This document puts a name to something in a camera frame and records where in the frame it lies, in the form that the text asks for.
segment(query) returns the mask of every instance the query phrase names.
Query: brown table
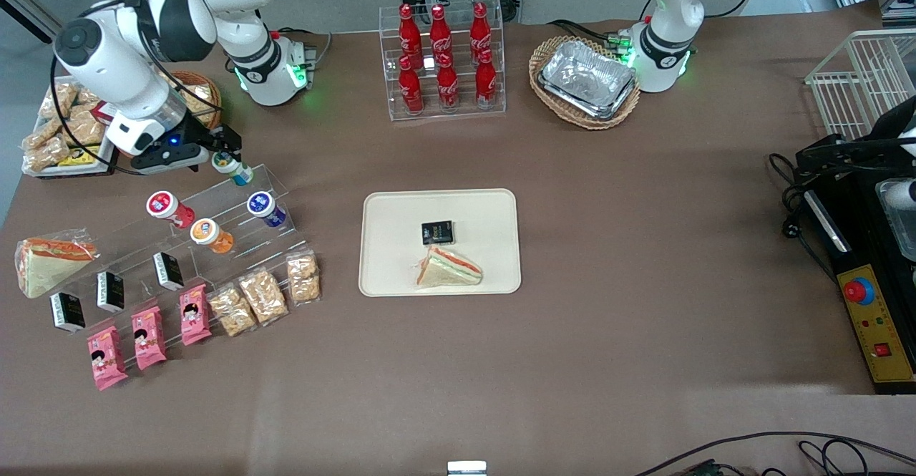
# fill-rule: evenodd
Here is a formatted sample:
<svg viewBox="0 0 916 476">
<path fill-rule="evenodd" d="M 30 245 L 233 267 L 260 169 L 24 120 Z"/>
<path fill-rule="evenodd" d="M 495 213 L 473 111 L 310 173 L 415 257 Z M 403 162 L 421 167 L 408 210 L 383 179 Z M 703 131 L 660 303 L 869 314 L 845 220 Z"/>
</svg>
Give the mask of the brown table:
<svg viewBox="0 0 916 476">
<path fill-rule="evenodd" d="M 483 120 L 393 125 L 374 34 L 335 38 L 314 91 L 278 108 L 244 97 L 213 55 L 193 68 L 222 88 L 249 162 L 291 189 L 323 257 L 324 300 L 98 392 L 84 342 L 53 329 L 47 301 L 23 298 L 7 266 L 0 467 L 403 475 L 483 459 L 494 475 L 625 475 L 765 429 L 912 453 L 916 398 L 871 395 L 833 284 L 779 235 L 782 184 L 765 166 L 820 134 L 802 77 L 848 33 L 878 26 L 873 6 L 708 20 L 676 87 L 643 95 L 606 132 L 560 121 L 527 85 L 530 52 L 559 32 L 549 26 L 507 28 L 510 106 Z M 112 229 L 156 189 L 219 180 L 25 178 L 0 252 L 73 225 Z M 517 293 L 361 296 L 369 193 L 487 187 L 517 196 Z M 804 465 L 786 438 L 708 454 Z"/>
</svg>

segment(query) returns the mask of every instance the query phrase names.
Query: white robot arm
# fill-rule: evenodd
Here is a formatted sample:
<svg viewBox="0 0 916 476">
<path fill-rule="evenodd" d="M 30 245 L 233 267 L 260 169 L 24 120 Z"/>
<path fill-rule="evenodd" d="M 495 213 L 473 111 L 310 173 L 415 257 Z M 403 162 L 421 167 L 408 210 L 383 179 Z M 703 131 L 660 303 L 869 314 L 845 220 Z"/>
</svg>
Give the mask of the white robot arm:
<svg viewBox="0 0 916 476">
<path fill-rule="evenodd" d="M 92 7 L 55 39 L 55 55 L 85 87 L 117 108 L 108 139 L 141 172 L 205 162 L 210 150 L 238 156 L 238 135 L 190 117 L 151 63 L 200 61 L 216 42 L 249 95 L 278 105 L 307 85 L 301 43 L 273 39 L 258 9 L 270 0 L 118 0 Z"/>
<path fill-rule="evenodd" d="M 687 61 L 693 37 L 703 23 L 700 0 L 655 0 L 656 9 L 650 22 L 637 23 L 630 29 L 633 43 L 633 68 L 639 88 L 661 92 L 674 85 Z"/>
</svg>

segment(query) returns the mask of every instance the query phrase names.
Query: red button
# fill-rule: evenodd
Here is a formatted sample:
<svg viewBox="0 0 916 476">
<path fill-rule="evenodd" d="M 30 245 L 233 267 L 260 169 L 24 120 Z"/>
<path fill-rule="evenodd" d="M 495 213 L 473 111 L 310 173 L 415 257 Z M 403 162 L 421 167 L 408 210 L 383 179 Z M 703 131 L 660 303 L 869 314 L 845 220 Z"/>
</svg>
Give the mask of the red button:
<svg viewBox="0 0 916 476">
<path fill-rule="evenodd" d="M 875 344 L 874 345 L 874 355 L 879 358 L 884 358 L 884 356 L 890 356 L 890 346 L 887 344 Z"/>
<path fill-rule="evenodd" d="M 854 303 L 861 303 L 868 297 L 868 290 L 859 281 L 850 281 L 843 286 L 843 293 Z"/>
</svg>

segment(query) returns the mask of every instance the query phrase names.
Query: pink snack package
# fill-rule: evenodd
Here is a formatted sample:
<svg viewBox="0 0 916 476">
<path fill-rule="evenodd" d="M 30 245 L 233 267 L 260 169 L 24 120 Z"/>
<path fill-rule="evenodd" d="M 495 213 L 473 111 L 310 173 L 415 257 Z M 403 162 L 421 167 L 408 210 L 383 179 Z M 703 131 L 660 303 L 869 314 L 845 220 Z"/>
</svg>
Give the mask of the pink snack package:
<svg viewBox="0 0 916 476">
<path fill-rule="evenodd" d="M 181 310 L 181 343 L 186 346 L 206 339 L 210 335 L 210 314 L 203 296 L 206 284 L 200 284 L 177 298 Z"/>
<path fill-rule="evenodd" d="M 166 339 L 162 335 L 160 307 L 153 306 L 131 316 L 130 323 L 134 327 L 137 367 L 143 371 L 153 363 L 166 361 Z"/>
<path fill-rule="evenodd" d="M 121 356 L 121 338 L 114 326 L 89 337 L 89 355 L 92 356 L 92 377 L 99 390 L 127 378 L 124 357 Z"/>
</svg>

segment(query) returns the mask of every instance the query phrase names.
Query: foil container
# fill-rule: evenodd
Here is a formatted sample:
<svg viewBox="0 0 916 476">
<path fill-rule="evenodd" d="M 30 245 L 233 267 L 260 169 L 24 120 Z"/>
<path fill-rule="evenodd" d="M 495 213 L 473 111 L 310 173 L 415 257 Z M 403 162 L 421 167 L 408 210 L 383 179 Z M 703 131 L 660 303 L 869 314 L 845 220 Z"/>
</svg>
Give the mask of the foil container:
<svg viewBox="0 0 916 476">
<path fill-rule="evenodd" d="M 590 117 L 609 120 L 633 91 L 635 72 L 583 42 L 564 42 L 537 81 Z"/>
</svg>

